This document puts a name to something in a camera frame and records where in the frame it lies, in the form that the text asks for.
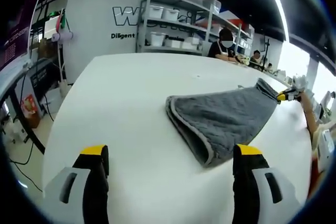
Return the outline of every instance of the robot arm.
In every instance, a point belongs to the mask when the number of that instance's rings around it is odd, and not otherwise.
[[[300,100],[300,93],[307,88],[306,76],[293,77],[292,87],[280,92],[277,95],[278,102]]]

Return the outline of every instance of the worktable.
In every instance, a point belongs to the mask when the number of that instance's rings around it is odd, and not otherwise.
[[[283,85],[285,85],[286,88],[290,88],[291,87],[291,85],[289,85],[283,79],[280,79],[279,77],[275,76],[274,74],[271,74],[271,73],[266,72],[266,71],[264,73],[267,74],[268,76],[271,76],[273,79],[277,80],[278,82],[282,83]]]
[[[57,114],[46,146],[43,188],[85,147],[106,144],[110,223],[231,223],[232,159],[203,168],[165,112],[170,95],[283,84],[255,69],[178,54],[95,57]],[[311,144],[296,101],[278,105],[250,143],[293,183],[301,204],[310,183]]]

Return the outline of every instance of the ceiling light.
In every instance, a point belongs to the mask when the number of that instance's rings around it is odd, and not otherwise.
[[[283,25],[283,28],[284,28],[283,30],[285,32],[286,41],[289,42],[288,26],[287,26],[287,21],[286,21],[286,17],[285,17],[284,8],[282,7],[282,4],[281,4],[280,0],[275,0],[275,3],[277,4],[277,7],[279,9],[282,25]]]

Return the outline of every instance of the window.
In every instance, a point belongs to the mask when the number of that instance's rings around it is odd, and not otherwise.
[[[319,63],[315,83],[313,86],[313,93],[315,100],[321,102],[325,94],[336,90],[336,77],[322,64]],[[333,99],[330,100],[327,108],[331,108]]]
[[[309,53],[284,41],[282,44],[278,69],[286,71],[286,76],[291,78],[295,75],[306,75],[309,58]]]

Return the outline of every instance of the gray towel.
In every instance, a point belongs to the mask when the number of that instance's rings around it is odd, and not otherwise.
[[[167,114],[203,166],[233,156],[235,144],[249,144],[276,105],[277,92],[263,79],[254,87],[187,96],[170,96]]]

